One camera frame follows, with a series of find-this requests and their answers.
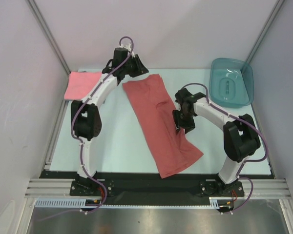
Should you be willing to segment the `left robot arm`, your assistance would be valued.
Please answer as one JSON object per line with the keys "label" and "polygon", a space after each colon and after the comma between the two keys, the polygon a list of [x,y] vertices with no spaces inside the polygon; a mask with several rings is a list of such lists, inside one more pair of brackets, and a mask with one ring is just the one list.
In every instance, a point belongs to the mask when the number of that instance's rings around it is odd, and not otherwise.
{"label": "left robot arm", "polygon": [[93,176],[96,170],[90,169],[90,147],[102,129],[99,109],[107,96],[121,83],[125,76],[132,78],[148,73],[139,56],[129,46],[120,46],[114,50],[97,84],[81,100],[71,103],[71,135],[79,141],[80,167],[75,181],[87,195],[93,195],[99,183]]}

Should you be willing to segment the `red t shirt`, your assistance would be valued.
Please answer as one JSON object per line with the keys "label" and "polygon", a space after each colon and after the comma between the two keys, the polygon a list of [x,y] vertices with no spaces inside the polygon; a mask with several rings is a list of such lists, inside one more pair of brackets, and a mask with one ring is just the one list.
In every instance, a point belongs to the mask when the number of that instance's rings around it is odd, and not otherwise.
{"label": "red t shirt", "polygon": [[175,175],[202,156],[183,131],[176,132],[172,112],[175,105],[159,74],[128,81],[123,89],[142,128],[161,178]]}

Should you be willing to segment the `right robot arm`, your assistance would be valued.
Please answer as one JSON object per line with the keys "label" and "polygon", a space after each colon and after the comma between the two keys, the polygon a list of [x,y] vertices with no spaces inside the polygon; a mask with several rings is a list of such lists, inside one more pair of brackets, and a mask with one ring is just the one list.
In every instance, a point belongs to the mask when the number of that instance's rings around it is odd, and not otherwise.
{"label": "right robot arm", "polygon": [[227,157],[217,174],[215,189],[220,195],[228,195],[238,181],[242,165],[261,146],[253,118],[249,114],[234,117],[205,94],[192,94],[187,88],[182,88],[175,94],[175,102],[180,107],[172,111],[176,132],[182,129],[187,134],[194,130],[196,116],[207,119],[222,130]]}

